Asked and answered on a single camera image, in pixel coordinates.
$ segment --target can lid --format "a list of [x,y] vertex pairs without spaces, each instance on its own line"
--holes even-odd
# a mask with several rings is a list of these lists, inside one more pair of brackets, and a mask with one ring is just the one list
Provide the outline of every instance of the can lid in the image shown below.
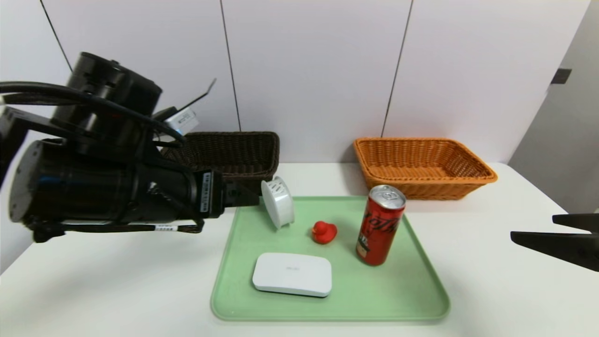
[[383,208],[400,209],[406,205],[406,196],[389,185],[375,186],[370,190],[370,198]]

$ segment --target red can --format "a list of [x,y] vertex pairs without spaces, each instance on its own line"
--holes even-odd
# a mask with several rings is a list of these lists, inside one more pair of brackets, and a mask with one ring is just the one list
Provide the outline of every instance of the red can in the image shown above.
[[368,194],[356,252],[371,266],[383,264],[406,209],[406,196],[393,186],[379,185]]

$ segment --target table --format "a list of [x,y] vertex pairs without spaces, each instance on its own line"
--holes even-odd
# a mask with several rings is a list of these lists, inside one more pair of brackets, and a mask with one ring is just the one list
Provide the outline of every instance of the table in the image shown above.
[[[504,164],[460,201],[412,201],[416,234],[452,301],[434,323],[233,323],[210,295],[234,210],[202,234],[68,233],[0,277],[0,336],[598,336],[599,274],[518,246],[510,230],[577,232]],[[357,164],[280,164],[294,195],[365,195]]]

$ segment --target white label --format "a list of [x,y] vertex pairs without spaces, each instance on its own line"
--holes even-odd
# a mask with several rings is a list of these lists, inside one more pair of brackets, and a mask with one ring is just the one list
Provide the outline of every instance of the white label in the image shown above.
[[154,231],[177,231],[177,225],[155,225]]
[[212,173],[204,173],[202,177],[202,192],[199,199],[199,211],[208,212],[210,206],[210,186],[212,185]]

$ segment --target rubber duck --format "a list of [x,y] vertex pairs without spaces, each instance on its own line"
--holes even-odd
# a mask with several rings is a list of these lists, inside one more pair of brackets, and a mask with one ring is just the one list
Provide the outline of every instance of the rubber duck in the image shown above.
[[337,226],[334,224],[329,224],[324,221],[317,221],[314,224],[314,227],[312,227],[312,238],[321,245],[325,245],[333,241],[336,235]]

